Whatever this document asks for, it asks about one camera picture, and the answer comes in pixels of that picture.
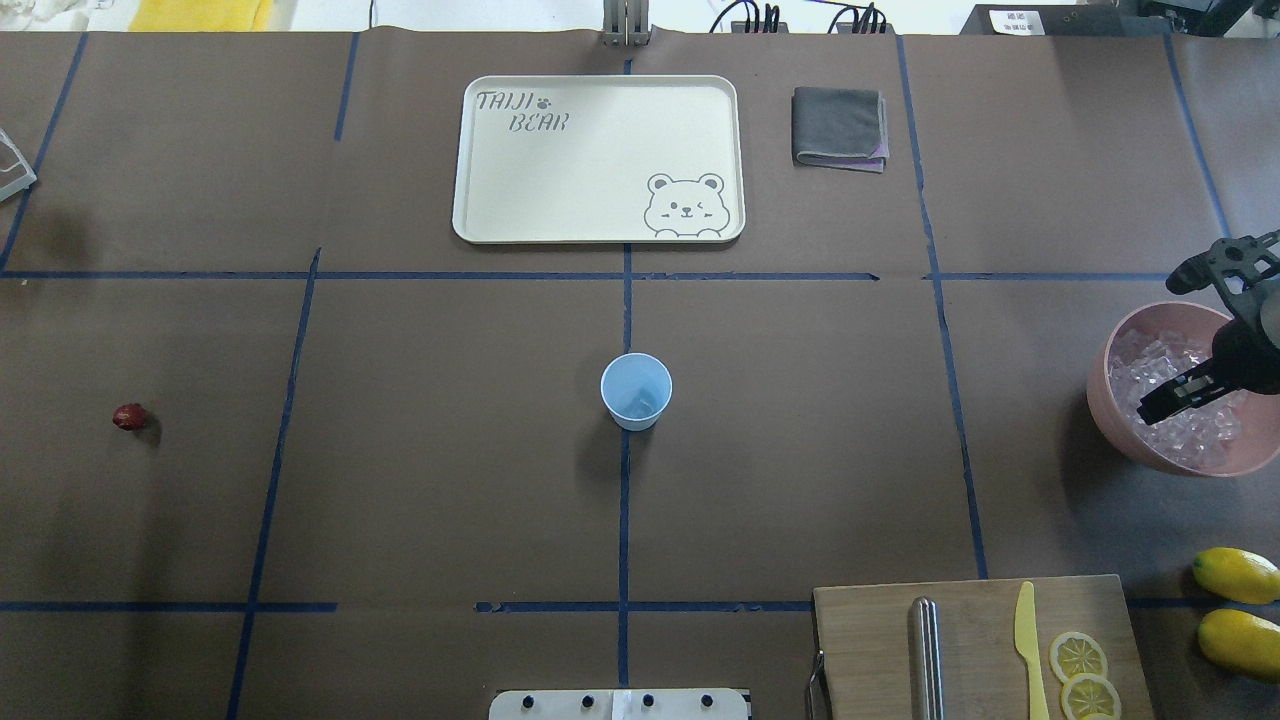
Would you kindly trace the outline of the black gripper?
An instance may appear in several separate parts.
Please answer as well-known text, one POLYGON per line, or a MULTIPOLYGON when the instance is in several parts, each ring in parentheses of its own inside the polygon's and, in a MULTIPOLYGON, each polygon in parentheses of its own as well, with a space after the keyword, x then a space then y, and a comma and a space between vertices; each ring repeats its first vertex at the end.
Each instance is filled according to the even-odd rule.
POLYGON ((1231 320, 1212 338, 1208 360, 1164 382, 1138 406, 1153 427, 1234 389, 1277 393, 1277 232, 1221 238, 1181 261, 1165 281, 1175 295, 1213 288, 1231 320))

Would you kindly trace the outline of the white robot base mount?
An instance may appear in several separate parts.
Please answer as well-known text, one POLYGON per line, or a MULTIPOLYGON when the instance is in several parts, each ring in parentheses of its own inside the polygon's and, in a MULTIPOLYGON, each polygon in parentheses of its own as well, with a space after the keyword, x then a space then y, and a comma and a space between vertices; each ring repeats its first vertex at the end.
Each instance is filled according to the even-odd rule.
POLYGON ((489 719, 751 719, 746 691, 712 688, 503 691, 489 719))

